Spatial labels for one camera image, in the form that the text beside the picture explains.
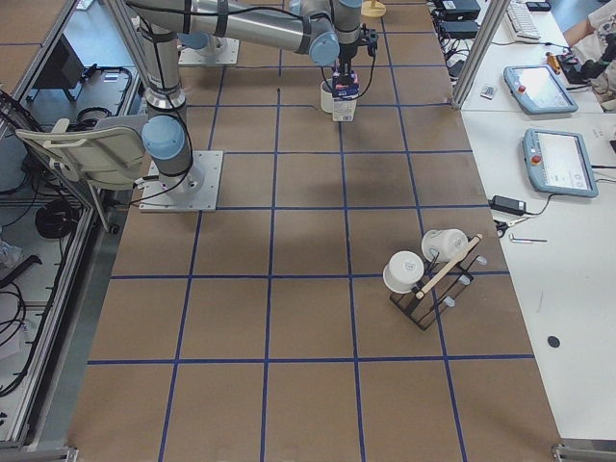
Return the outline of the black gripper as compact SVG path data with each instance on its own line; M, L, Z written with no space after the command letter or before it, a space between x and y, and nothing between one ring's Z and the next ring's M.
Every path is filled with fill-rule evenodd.
M352 59L357 54L355 43L341 43L338 56L338 71L340 73L350 73L352 71Z

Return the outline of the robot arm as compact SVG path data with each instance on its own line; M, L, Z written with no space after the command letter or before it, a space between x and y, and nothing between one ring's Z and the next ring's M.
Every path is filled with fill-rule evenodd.
M148 120L141 140L158 180L144 190L140 208L151 212L213 210L222 154L196 151L186 125L176 48L180 34L253 42L307 55L332 65L334 83L352 82L352 60L369 31L358 1L296 1L291 11L236 1L130 1L140 19Z

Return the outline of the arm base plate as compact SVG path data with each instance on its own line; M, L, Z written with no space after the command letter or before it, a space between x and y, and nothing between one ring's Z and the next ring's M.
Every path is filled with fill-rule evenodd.
M222 162L221 150L195 150L188 176L173 189L172 186L182 176L168 177L160 174L152 160L148 174L157 175L158 179L144 184L140 210L148 213L215 211Z
M178 63L183 67L235 65L239 57L240 42L233 38L209 38L203 47L183 43Z

